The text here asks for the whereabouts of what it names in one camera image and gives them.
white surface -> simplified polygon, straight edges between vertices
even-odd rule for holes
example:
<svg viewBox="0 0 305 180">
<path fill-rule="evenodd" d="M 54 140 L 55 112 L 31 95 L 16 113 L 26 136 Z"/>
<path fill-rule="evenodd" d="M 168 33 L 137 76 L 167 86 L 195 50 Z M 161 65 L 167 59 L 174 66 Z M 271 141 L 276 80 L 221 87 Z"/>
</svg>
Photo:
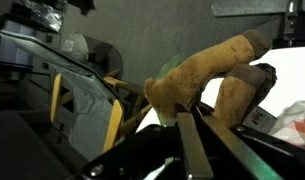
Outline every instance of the white surface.
<svg viewBox="0 0 305 180">
<path fill-rule="evenodd" d="M 277 82 L 260 106 L 278 117 L 283 110 L 297 101 L 305 100 L 305 47 L 287 48 L 269 51 L 258 63 L 268 63 L 276 68 Z M 209 82 L 202 93 L 201 101 L 214 107 L 222 78 Z M 154 109 L 151 109 L 138 131 L 150 124 L 160 124 Z M 154 179 L 159 172 L 153 172 L 146 180 Z"/>
</svg>

metal plate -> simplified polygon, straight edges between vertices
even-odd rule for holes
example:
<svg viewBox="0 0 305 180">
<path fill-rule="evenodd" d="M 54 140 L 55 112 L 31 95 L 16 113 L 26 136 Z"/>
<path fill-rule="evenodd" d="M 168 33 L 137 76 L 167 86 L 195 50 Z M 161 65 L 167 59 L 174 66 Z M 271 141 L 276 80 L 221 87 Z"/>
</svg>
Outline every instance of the metal plate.
<svg viewBox="0 0 305 180">
<path fill-rule="evenodd" d="M 285 13 L 287 3 L 288 0 L 214 0 L 211 9 L 218 17 L 276 14 Z M 305 0 L 300 7 L 298 11 L 305 12 Z"/>
</svg>

plastic bag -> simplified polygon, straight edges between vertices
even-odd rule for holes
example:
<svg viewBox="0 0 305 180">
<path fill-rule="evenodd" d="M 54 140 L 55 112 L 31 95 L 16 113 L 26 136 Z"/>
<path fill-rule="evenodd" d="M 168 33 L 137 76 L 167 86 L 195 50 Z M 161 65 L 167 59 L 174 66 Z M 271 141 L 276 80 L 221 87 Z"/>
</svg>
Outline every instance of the plastic bag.
<svg viewBox="0 0 305 180">
<path fill-rule="evenodd" d="M 42 24 L 45 28 L 59 32 L 63 24 L 63 14 L 46 4 L 38 4 L 24 0 L 24 5 L 32 9 L 31 19 Z"/>
<path fill-rule="evenodd" d="M 269 134 L 305 149 L 305 101 L 285 109 Z"/>
</svg>

black machine part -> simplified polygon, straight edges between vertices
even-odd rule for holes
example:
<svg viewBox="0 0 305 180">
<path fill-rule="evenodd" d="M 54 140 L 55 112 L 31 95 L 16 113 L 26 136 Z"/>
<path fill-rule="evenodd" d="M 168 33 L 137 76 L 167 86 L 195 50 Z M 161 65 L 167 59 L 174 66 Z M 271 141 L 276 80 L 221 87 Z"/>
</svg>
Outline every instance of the black machine part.
<svg viewBox="0 0 305 180">
<path fill-rule="evenodd" d="M 174 127 L 150 125 L 87 164 L 75 179 L 305 178 L 305 150 L 245 126 L 225 128 L 212 116 L 178 115 Z"/>
<path fill-rule="evenodd" d="M 273 48 L 305 47 L 305 0 L 214 0 L 211 8 L 216 17 L 284 14 Z"/>
</svg>

metal bar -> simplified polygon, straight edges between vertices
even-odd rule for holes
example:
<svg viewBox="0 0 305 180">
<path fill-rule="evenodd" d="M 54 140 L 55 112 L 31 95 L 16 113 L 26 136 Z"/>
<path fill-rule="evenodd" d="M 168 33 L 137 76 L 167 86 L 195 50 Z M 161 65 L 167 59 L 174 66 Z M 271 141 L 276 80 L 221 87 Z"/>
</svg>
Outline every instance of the metal bar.
<svg viewBox="0 0 305 180">
<path fill-rule="evenodd" d="M 213 116 L 204 116 L 203 121 L 213 131 L 232 155 L 255 179 L 283 179 L 261 157 L 241 141 Z"/>
<path fill-rule="evenodd" d="M 284 14 L 288 0 L 214 0 L 211 10 L 216 17 Z M 305 12 L 305 0 L 298 12 Z"/>
<path fill-rule="evenodd" d="M 288 45 L 291 47 L 295 40 L 295 27 L 297 24 L 299 0 L 288 0 L 285 12 L 284 39 L 288 40 Z"/>
<path fill-rule="evenodd" d="M 305 150 L 244 125 L 232 129 L 235 135 L 257 152 L 281 176 L 305 179 Z"/>
<path fill-rule="evenodd" d="M 192 114 L 179 113 L 177 117 L 184 151 L 187 179 L 213 179 L 214 174 L 201 143 Z"/>
</svg>

